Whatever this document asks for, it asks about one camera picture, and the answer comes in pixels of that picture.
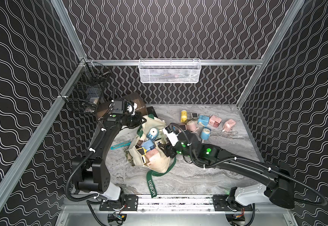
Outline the cream tote bag green handles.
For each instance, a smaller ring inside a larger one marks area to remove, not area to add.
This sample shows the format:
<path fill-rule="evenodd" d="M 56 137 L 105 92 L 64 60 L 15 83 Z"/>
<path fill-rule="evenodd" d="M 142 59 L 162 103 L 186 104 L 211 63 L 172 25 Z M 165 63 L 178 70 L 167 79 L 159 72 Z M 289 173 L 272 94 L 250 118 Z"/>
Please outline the cream tote bag green handles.
<path fill-rule="evenodd" d="M 154 115 L 145 115 L 143 123 L 136 129 L 136 136 L 131 141 L 128 159 L 134 166 L 148 168 L 146 180 L 152 198 L 158 196 L 153 177 L 161 177 L 168 173 L 173 166 L 171 158 L 161 149 L 160 145 L 168 144 L 164 134 L 165 121 Z"/>

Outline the blue pencil sharpener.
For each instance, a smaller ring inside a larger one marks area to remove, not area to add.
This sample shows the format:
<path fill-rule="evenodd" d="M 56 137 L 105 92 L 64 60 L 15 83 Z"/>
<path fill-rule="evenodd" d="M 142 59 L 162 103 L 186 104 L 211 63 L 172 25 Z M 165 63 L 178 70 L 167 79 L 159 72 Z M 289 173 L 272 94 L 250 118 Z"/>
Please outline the blue pencil sharpener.
<path fill-rule="evenodd" d="M 209 116 L 199 115 L 197 123 L 202 126 L 207 126 L 209 124 L 209 120 Z"/>

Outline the pink box pencil sharpener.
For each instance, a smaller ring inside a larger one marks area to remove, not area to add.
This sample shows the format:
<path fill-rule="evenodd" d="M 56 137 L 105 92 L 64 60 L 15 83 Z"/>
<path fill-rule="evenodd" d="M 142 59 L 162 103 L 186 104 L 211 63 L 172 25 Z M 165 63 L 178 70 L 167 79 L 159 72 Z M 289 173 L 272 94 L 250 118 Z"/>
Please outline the pink box pencil sharpener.
<path fill-rule="evenodd" d="M 222 122 L 222 118 L 218 117 L 218 116 L 215 116 L 215 115 L 212 115 L 210 118 L 209 118 L 209 121 L 208 121 L 208 124 L 212 127 L 219 127 L 220 123 Z"/>

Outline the pink rounded pencil sharpener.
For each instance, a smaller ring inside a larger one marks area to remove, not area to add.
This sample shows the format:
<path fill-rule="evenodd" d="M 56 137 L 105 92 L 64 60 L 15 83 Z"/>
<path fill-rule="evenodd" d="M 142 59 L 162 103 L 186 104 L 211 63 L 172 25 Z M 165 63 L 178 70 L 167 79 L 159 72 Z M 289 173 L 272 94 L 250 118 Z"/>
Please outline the pink rounded pencil sharpener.
<path fill-rule="evenodd" d="M 222 126 L 222 132 L 231 132 L 236 122 L 233 119 L 227 120 Z"/>

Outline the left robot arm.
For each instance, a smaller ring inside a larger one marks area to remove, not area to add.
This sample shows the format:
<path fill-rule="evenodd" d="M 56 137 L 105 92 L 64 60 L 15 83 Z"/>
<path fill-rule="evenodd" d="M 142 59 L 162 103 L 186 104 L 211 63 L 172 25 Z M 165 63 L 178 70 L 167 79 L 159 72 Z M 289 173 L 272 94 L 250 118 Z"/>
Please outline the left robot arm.
<path fill-rule="evenodd" d="M 121 200 L 121 188 L 111 182 L 105 161 L 119 132 L 123 129 L 135 129 L 146 122 L 137 107 L 133 100 L 118 98 L 112 100 L 102 114 L 97 115 L 98 124 L 89 149 L 81 158 L 72 162 L 72 173 L 65 185 L 68 200 Z"/>

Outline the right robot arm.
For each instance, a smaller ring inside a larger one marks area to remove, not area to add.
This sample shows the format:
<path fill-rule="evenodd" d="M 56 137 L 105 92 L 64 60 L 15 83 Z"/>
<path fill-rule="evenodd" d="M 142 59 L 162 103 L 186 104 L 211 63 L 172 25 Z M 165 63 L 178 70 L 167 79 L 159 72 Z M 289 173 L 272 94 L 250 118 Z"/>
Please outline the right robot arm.
<path fill-rule="evenodd" d="M 257 181 L 255 186 L 230 190 L 227 204 L 231 209 L 254 203 L 271 202 L 284 209 L 293 209 L 295 203 L 325 206 L 328 201 L 320 192 L 295 180 L 288 169 L 279 165 L 257 162 L 231 153 L 221 147 L 203 143 L 196 133 L 183 130 L 175 123 L 162 130 L 168 143 L 160 149 L 170 158 L 177 154 L 189 157 L 191 163 L 202 169 L 223 169 Z M 319 198 L 317 202 L 295 197 L 295 185 L 301 185 Z"/>

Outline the teal utility knife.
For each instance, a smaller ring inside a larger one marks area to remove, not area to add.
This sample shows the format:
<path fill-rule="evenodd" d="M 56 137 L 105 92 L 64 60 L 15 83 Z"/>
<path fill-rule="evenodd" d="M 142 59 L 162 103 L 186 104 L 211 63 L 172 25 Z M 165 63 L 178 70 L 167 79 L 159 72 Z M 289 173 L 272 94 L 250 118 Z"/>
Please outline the teal utility knife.
<path fill-rule="evenodd" d="M 130 141 L 125 141 L 125 142 L 119 143 L 117 145 L 111 146 L 110 149 L 111 150 L 116 150 L 116 149 L 119 149 L 119 148 L 122 148 L 122 147 L 129 147 L 130 145 L 131 145 Z"/>

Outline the blue round dial sharpener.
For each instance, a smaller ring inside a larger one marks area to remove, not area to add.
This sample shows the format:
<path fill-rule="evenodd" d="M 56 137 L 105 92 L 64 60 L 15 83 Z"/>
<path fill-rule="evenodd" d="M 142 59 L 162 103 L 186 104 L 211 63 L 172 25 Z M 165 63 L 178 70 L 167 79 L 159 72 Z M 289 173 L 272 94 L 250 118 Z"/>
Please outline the blue round dial sharpener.
<path fill-rule="evenodd" d="M 153 127 L 150 129 L 150 131 L 147 134 L 147 139 L 151 141 L 155 141 L 159 136 L 159 130 L 156 127 Z"/>

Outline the light blue round sharpener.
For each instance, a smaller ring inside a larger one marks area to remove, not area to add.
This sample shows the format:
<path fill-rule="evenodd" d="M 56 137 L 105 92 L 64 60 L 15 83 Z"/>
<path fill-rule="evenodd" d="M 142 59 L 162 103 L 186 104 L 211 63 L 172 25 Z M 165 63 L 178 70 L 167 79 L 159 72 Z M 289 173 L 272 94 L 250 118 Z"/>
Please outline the light blue round sharpener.
<path fill-rule="evenodd" d="M 211 135 L 211 129 L 210 128 L 207 128 L 207 127 L 204 127 L 201 134 L 200 134 L 200 137 L 202 140 L 208 140 L 210 135 Z"/>

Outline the light blue box sharpener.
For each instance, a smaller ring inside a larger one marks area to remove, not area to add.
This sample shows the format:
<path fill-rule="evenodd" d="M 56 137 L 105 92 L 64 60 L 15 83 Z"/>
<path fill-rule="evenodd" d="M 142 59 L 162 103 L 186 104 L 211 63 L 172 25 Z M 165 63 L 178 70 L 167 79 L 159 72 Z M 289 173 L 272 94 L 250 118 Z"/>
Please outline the light blue box sharpener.
<path fill-rule="evenodd" d="M 151 151 L 155 148 L 155 144 L 152 140 L 145 141 L 142 146 L 142 148 L 145 149 L 146 152 Z"/>

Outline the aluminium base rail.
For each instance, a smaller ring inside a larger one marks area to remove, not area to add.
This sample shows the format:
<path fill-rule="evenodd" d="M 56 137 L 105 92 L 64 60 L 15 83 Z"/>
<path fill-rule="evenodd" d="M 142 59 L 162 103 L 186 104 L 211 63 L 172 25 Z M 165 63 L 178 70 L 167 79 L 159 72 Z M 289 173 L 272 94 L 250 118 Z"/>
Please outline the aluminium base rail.
<path fill-rule="evenodd" d="M 233 211 L 225 204 L 224 195 L 159 195 L 151 198 L 150 195 L 126 195 L 125 208 L 120 211 L 124 214 L 240 214 L 242 208 Z M 93 205 L 98 213 L 111 213 L 115 210 L 108 206 Z M 244 213 L 252 213 L 252 207 L 244 207 Z M 255 204 L 257 214 L 288 213 L 288 210 L 270 203 Z M 64 201 L 61 213 L 91 213 L 86 202 Z"/>

